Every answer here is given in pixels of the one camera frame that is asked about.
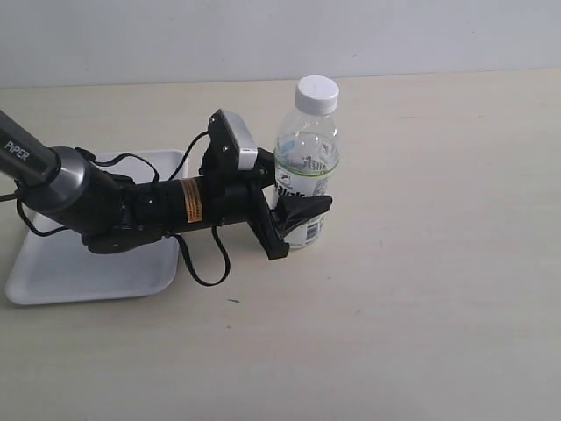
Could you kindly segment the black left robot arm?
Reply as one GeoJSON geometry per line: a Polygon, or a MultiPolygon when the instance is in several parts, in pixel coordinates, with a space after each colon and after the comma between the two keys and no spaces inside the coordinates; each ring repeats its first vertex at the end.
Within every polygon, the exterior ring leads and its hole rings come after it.
{"type": "Polygon", "coordinates": [[[285,196],[270,207],[274,156],[256,146],[243,119],[218,110],[199,174],[137,183],[78,147],[48,147],[7,115],[1,117],[1,170],[29,208],[80,234],[92,253],[123,253],[184,232],[248,224],[271,260],[288,254],[286,236],[327,212],[330,196],[285,196]]]}

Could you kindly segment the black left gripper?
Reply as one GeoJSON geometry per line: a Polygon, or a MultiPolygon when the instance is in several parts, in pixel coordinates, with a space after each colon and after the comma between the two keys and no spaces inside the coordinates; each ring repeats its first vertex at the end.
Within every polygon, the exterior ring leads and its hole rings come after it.
{"type": "Polygon", "coordinates": [[[255,167],[235,174],[207,174],[171,181],[168,230],[193,232],[247,223],[267,258],[288,256],[286,237],[330,210],[331,196],[279,196],[271,211],[262,189],[275,183],[274,153],[258,148],[255,167]]]}

